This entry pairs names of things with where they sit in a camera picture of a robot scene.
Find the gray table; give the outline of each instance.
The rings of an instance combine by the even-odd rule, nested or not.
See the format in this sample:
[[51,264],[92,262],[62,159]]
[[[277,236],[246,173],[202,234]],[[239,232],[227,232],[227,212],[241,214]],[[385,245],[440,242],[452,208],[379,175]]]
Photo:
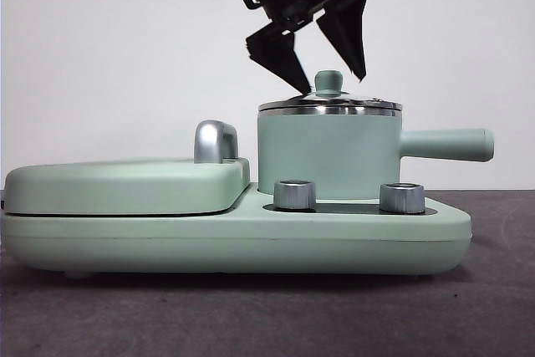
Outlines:
[[534,356],[535,191],[430,191],[473,217],[430,277],[102,274],[3,255],[2,356]]

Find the metal knob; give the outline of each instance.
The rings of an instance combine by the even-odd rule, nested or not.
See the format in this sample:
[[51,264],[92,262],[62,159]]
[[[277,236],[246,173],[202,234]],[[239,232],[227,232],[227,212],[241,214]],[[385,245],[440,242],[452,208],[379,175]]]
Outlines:
[[232,125],[219,120],[205,120],[195,131],[195,163],[223,163],[237,158],[237,134]]
[[410,183],[383,184],[379,208],[404,214],[425,212],[424,187]]
[[273,192],[273,205],[289,210],[315,209],[316,186],[311,181],[277,181]]

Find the pot handle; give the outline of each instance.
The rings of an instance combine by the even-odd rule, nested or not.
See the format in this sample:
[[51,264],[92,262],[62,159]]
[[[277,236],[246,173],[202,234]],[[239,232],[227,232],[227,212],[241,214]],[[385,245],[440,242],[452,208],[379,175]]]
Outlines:
[[494,156],[494,134],[486,129],[404,131],[400,155],[487,162]]

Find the silver handle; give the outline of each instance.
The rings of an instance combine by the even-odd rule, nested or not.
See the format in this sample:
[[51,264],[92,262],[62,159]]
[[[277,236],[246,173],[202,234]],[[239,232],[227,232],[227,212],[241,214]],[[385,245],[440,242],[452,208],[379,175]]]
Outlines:
[[195,130],[195,163],[223,163],[237,158],[237,133],[232,125],[205,120]]

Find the pot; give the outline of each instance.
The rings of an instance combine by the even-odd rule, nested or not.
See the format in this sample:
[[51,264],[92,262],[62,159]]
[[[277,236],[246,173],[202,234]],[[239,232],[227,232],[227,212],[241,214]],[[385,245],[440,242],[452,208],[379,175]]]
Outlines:
[[491,131],[402,131],[402,106],[342,92],[343,77],[325,70],[316,91],[261,105],[258,114],[258,190],[276,181],[305,180],[318,199],[376,199],[381,184],[400,180],[400,159],[416,156],[489,161]]

